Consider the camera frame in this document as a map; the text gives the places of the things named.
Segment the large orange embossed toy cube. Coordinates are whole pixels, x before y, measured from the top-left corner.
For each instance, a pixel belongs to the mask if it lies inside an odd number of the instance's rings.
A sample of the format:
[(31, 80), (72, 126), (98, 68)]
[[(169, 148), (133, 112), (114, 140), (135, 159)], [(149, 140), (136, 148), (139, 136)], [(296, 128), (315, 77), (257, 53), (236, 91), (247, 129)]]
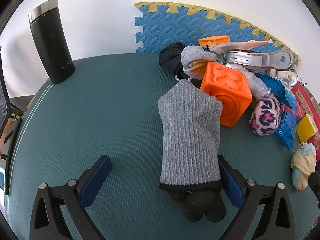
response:
[(232, 128), (252, 102), (245, 74), (216, 62), (208, 62), (200, 90), (222, 102), (220, 125)]

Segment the silver metal clamp tool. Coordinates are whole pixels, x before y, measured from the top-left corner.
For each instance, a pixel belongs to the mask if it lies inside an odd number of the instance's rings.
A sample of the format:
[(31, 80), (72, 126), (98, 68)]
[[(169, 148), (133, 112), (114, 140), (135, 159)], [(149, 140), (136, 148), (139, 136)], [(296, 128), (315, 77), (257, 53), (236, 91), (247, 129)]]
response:
[(299, 81), (297, 72), (292, 68), (293, 54), (288, 50), (277, 50), (271, 53), (241, 50), (222, 52), (215, 46), (204, 46), (204, 50), (215, 53), (223, 63), (242, 65), (255, 73), (266, 74), (280, 80), (289, 87), (293, 87)]

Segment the white plastic bag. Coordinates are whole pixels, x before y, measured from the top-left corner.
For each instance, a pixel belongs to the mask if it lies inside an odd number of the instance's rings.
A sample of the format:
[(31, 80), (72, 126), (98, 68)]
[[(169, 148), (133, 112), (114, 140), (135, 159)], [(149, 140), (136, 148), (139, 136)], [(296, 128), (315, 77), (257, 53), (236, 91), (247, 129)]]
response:
[(247, 82), (249, 84), (249, 88), (251, 90), (252, 95), (255, 97), (255, 99), (264, 100), (266, 98), (270, 98), (272, 96), (272, 93), (270, 89), (267, 87), (267, 85), (258, 78), (253, 72), (247, 70), (245, 67), (243, 67), (240, 64), (234, 64), (234, 63), (226, 63), (226, 67), (237, 70), (245, 75)]

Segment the green table cloth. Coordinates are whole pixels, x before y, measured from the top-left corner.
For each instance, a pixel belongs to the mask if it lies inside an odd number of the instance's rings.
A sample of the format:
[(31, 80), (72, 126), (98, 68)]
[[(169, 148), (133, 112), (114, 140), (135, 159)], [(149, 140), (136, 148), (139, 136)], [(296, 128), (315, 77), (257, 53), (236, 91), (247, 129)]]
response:
[(7, 219), (28, 239), (41, 183), (64, 185), (105, 154), (112, 171), (90, 218), (106, 239), (218, 239), (237, 208), (223, 198), (219, 223), (192, 223), (159, 188), (163, 132), (157, 102), (176, 80), (156, 54), (119, 54), (75, 61), (64, 82), (43, 85), (24, 115), (12, 159)]

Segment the blue snack packet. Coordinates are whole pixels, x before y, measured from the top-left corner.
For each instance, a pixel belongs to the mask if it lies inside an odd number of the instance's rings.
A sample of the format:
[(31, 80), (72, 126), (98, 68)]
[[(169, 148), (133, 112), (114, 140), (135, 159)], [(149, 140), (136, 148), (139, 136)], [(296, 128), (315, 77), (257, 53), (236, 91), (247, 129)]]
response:
[(299, 123), (299, 108), (295, 95), (282, 81), (266, 74), (256, 74), (280, 103), (280, 122), (275, 131), (278, 139), (289, 150), (293, 150), (296, 127)]

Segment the blue yellow foam puzzle mat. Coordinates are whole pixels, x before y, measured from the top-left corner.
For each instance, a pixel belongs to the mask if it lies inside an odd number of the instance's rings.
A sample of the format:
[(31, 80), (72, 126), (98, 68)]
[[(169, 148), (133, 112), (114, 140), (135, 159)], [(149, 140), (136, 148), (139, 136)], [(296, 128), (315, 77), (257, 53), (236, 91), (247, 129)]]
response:
[(136, 33), (136, 42), (142, 43), (137, 53), (159, 53), (174, 42), (197, 45), (201, 38), (220, 35), (232, 42), (267, 41), (254, 49), (260, 53), (288, 48), (254, 24), (214, 9), (173, 2), (137, 2), (134, 6), (142, 12), (135, 19), (135, 25), (143, 28)]

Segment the pink paper sachet packet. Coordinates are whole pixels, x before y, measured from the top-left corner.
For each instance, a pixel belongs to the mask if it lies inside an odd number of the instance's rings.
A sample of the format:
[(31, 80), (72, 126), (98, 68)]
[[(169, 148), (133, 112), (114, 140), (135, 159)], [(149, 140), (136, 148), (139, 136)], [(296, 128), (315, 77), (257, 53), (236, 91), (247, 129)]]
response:
[(228, 42), (213, 46), (212, 48), (210, 48), (210, 50), (218, 54), (223, 54), (230, 50), (251, 50), (255, 47), (272, 43), (273, 41), (271, 39), (269, 39), (268, 41), (249, 40), (247, 42)]

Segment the pastel yellow blue sock ball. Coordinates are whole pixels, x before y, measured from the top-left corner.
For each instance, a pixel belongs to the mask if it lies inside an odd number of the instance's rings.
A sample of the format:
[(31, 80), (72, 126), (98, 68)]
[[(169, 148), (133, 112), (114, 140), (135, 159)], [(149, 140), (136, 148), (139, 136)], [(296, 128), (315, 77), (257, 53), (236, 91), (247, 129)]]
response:
[(308, 187), (308, 178), (316, 169), (316, 149), (312, 143), (302, 143), (290, 163), (292, 184), (302, 191)]

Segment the grey knitted sock black toe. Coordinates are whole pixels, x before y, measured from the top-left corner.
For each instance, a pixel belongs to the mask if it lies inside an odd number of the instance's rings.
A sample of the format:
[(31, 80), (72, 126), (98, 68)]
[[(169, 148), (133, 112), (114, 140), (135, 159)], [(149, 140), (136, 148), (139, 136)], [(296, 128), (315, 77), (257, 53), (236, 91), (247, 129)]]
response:
[(217, 154), (222, 103), (180, 80), (158, 100), (163, 127), (159, 187), (181, 206), (185, 218), (223, 220), (222, 182)]

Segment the red rectangular gift box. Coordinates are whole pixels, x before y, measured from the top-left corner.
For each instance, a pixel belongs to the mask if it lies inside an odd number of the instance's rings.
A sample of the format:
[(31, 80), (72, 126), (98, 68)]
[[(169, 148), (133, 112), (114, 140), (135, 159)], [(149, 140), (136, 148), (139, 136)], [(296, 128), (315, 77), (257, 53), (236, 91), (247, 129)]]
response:
[(301, 82), (298, 82), (296, 85), (294, 85), (291, 89), (291, 92), (296, 97), (300, 120), (304, 115), (310, 114), (318, 127), (316, 134), (306, 142), (314, 145), (317, 153), (317, 159), (319, 159), (319, 105), (314, 100), (310, 91), (306, 89)]

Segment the small yellow box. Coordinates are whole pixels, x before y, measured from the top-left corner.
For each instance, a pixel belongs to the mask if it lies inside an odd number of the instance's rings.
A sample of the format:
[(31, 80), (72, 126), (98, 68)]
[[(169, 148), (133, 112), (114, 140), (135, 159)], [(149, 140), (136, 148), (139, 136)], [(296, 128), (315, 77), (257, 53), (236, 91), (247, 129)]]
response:
[(310, 114), (306, 114), (296, 127), (300, 142), (306, 142), (318, 131), (318, 127)]

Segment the black steel travel tumbler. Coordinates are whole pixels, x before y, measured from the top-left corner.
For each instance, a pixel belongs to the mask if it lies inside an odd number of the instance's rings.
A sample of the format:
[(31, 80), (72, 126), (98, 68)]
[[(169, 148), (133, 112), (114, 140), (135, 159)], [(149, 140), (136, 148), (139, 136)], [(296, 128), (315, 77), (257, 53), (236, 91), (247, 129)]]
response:
[(53, 84), (62, 83), (75, 71), (60, 18), (57, 0), (48, 0), (28, 15), (36, 50)]

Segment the black rolled sock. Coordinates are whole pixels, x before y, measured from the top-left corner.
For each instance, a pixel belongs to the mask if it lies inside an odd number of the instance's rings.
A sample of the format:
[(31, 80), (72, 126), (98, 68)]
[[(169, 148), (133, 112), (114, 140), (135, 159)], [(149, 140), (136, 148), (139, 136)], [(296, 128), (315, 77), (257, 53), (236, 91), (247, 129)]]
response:
[(189, 79), (189, 76), (183, 71), (181, 62), (181, 53), (185, 45), (181, 42), (175, 42), (167, 45), (160, 51), (159, 65), (169, 71), (176, 79)]

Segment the pink leopard print sock ball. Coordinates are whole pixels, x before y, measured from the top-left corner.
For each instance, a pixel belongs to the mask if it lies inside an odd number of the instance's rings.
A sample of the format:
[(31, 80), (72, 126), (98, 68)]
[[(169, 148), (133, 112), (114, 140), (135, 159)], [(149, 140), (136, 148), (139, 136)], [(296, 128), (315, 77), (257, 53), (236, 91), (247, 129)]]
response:
[(259, 101), (249, 118), (252, 132), (259, 136), (273, 134), (280, 125), (282, 112), (282, 104), (274, 96)]

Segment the small orange toy cube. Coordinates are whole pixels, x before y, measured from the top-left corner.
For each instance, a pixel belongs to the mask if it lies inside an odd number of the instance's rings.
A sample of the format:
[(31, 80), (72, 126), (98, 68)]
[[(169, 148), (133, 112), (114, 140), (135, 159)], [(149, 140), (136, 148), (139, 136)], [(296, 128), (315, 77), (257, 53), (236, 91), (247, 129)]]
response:
[(201, 47), (205, 46), (217, 46), (223, 43), (229, 43), (230, 37), (228, 35), (217, 35), (217, 36), (210, 36), (199, 39), (199, 45)]

